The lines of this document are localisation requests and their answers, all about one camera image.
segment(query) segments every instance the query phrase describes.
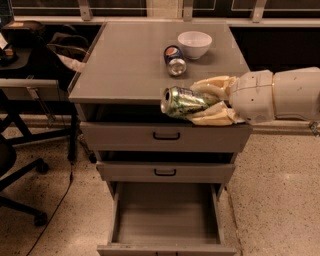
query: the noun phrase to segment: speckled floor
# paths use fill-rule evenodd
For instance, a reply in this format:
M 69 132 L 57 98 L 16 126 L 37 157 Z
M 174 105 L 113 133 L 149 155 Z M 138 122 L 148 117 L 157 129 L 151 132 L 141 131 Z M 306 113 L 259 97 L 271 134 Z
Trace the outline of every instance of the speckled floor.
M 5 135 L 16 131 L 10 128 Z M 226 244 L 237 248 L 237 255 L 319 254 L 319 145 L 313 136 L 251 135 L 219 201 Z M 0 208 L 0 255 L 98 256 L 96 246 L 108 239 L 112 198 L 83 148 L 77 146 L 73 165 L 67 138 L 16 149 L 15 169 L 43 157 L 50 170 L 32 171 L 1 194 L 52 219 L 46 228 L 35 227 L 31 216 Z

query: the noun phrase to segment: aluminum can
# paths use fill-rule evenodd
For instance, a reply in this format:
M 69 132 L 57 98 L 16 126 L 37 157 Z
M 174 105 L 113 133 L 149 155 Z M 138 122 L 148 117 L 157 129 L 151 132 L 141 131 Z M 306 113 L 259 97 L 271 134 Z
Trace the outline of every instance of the aluminum can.
M 187 64 L 180 48 L 176 45 L 168 46 L 163 53 L 168 73 L 172 76 L 180 76 L 187 70 Z
M 163 93 L 161 112 L 170 117 L 187 119 L 187 115 L 203 111 L 219 101 L 218 97 L 207 93 L 172 87 Z

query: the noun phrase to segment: bowl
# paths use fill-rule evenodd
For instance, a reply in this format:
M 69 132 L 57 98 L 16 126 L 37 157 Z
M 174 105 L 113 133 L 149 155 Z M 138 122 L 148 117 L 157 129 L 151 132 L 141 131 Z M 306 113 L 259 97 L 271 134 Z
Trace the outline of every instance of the bowl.
M 178 42 L 183 55 L 192 60 L 199 59 L 210 48 L 212 38 L 199 31 L 187 31 L 178 36 Z

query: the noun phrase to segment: crushed can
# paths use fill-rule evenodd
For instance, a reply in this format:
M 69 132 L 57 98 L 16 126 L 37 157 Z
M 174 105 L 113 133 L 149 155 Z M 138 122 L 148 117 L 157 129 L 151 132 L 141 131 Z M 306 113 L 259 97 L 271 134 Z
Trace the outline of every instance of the crushed can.
M 172 87 L 163 93 L 161 112 L 173 118 L 187 119 L 187 115 L 206 110 L 218 102 L 218 97 L 208 93 Z

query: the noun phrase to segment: black cable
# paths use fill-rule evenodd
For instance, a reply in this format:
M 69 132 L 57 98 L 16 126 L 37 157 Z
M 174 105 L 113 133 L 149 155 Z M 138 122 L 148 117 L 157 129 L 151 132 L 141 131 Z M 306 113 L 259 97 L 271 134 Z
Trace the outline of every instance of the black cable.
M 61 97 L 60 97 L 60 91 L 59 91 L 59 87 L 57 86 L 57 93 L 58 93 L 58 97 L 59 97 L 59 102 L 61 102 Z M 64 126 L 64 129 L 66 129 L 66 123 L 65 123 L 65 120 L 63 118 L 63 115 L 61 114 L 61 119 L 62 119 L 62 122 L 63 122 L 63 126 Z M 55 216 L 56 212 L 58 211 L 58 209 L 60 208 L 63 200 L 65 199 L 65 197 L 67 196 L 69 190 L 70 190 L 70 187 L 72 185 L 72 181 L 73 181 L 73 170 L 72 170 L 72 166 L 73 166 L 73 161 L 69 161 L 70 162 L 70 175 L 69 175 L 69 185 L 68 185 L 68 188 L 66 190 L 66 192 L 64 193 L 64 195 L 62 196 L 62 198 L 60 199 L 60 202 L 58 203 L 56 209 L 54 210 L 51 218 L 49 219 L 49 221 L 47 222 L 46 226 L 44 227 L 44 229 L 41 231 L 40 235 L 38 236 L 37 240 L 35 241 L 35 243 L 33 244 L 33 246 L 31 247 L 31 249 L 29 250 L 29 252 L 26 254 L 26 256 L 29 256 L 30 253 L 32 253 L 33 249 L 37 246 L 38 242 L 40 241 L 41 237 L 43 236 L 44 232 L 47 230 L 49 224 L 51 223 L 53 217 Z
M 51 223 L 53 217 L 56 215 L 56 212 L 58 211 L 58 209 L 60 208 L 63 200 L 65 199 L 65 197 L 67 196 L 69 190 L 70 190 L 70 187 L 72 185 L 72 181 L 73 181 L 73 170 L 72 170 L 72 163 L 70 163 L 70 176 L 69 176 L 69 185 L 68 185 L 68 188 L 66 190 L 66 192 L 64 193 L 63 197 L 60 199 L 60 202 L 58 203 L 56 209 L 54 210 L 51 218 L 49 219 L 49 221 L 47 222 L 46 226 L 44 227 L 44 229 L 41 231 L 40 235 L 38 236 L 36 242 L 33 244 L 33 246 L 31 247 L 31 249 L 29 250 L 29 252 L 26 254 L 26 256 L 29 256 L 30 253 L 33 251 L 33 249 L 37 246 L 38 242 L 40 241 L 42 235 L 44 234 L 44 232 L 47 230 L 49 224 Z

